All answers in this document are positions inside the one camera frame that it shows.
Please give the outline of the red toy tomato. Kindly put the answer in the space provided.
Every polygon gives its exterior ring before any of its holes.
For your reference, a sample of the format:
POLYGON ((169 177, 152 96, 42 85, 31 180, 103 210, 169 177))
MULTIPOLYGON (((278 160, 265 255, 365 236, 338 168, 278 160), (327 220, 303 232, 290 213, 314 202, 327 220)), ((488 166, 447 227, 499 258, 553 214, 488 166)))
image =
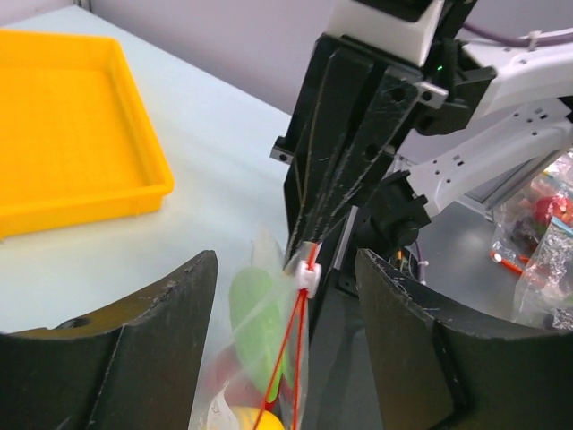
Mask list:
POLYGON ((244 371, 232 348, 226 348, 219 354, 215 379, 217 389, 224 390, 225 400, 230 406, 260 406, 262 394, 244 371))

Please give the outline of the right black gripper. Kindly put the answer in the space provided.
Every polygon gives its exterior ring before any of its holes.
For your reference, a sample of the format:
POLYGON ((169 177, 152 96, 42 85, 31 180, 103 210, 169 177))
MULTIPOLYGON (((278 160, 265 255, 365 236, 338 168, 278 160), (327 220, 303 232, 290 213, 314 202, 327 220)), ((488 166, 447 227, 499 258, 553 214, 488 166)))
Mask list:
MULTIPOLYGON (((357 2, 414 22, 431 1, 357 2)), ((293 159, 284 183, 289 251, 323 241, 352 205, 372 197, 413 126, 419 95, 429 109, 467 113, 488 86, 483 79, 461 89, 466 67, 456 36, 474 2, 444 2, 423 66, 348 36, 317 40, 288 131, 271 151, 293 159)))

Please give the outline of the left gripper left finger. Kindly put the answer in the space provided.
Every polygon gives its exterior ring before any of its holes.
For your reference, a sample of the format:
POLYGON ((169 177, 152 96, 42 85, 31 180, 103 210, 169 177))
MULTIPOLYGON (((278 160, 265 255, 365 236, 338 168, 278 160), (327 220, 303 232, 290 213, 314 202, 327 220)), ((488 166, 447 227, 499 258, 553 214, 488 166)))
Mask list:
POLYGON ((218 276, 204 251, 54 329, 1 337, 4 429, 185 429, 218 276))

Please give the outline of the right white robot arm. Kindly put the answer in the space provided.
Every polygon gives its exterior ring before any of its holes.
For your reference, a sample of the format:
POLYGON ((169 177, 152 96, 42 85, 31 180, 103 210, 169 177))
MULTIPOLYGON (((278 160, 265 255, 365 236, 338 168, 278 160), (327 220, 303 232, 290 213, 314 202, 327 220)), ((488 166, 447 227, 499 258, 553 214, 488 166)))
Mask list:
POLYGON ((382 252, 460 196, 572 144, 572 34, 458 39, 471 1, 337 1, 286 135, 288 254, 352 207, 382 252))

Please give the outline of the green toy cucumber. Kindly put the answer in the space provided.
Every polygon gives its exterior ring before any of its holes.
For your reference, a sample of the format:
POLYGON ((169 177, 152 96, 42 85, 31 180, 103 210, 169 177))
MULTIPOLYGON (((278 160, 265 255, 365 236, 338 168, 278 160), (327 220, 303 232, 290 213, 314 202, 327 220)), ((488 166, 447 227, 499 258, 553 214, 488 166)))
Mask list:
POLYGON ((254 266, 241 269, 229 288, 229 318, 239 362, 260 393, 271 388, 271 397, 283 375, 293 379, 287 357, 277 376, 271 376, 295 300, 293 279, 254 266))

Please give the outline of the clear zip top bag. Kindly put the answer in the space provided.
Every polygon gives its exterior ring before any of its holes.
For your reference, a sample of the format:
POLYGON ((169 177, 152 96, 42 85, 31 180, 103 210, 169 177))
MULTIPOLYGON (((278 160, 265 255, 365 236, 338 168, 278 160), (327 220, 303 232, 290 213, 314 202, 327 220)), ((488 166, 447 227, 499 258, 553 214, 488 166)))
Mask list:
POLYGON ((310 301, 321 247, 287 257, 266 229, 228 287, 230 332, 206 364, 191 429, 299 429, 308 394, 310 301))

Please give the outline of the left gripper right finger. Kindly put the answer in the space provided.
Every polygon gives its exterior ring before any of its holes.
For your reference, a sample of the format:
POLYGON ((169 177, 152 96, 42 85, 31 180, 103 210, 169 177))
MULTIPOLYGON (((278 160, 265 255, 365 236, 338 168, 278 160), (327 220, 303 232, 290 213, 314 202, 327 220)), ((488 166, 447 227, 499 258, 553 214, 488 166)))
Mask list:
POLYGON ((508 322, 355 259, 386 429, 569 429, 572 335, 508 322))

